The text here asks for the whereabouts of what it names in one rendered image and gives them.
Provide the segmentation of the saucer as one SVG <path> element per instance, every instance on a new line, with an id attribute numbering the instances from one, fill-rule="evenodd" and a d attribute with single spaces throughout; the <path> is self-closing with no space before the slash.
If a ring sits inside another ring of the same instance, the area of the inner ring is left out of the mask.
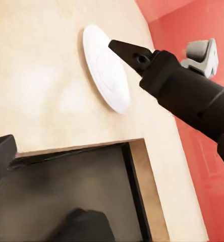
<path id="1" fill-rule="evenodd" d="M 118 113 L 130 106 L 129 85 L 122 62 L 109 47 L 107 35 L 95 25 L 87 25 L 83 48 L 93 81 L 103 99 Z"/>

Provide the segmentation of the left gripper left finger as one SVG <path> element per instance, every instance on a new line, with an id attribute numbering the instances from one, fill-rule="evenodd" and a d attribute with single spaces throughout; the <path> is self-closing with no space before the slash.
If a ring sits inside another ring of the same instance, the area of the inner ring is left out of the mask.
<path id="1" fill-rule="evenodd" d="M 0 137 L 0 180 L 17 153 L 13 134 Z"/>

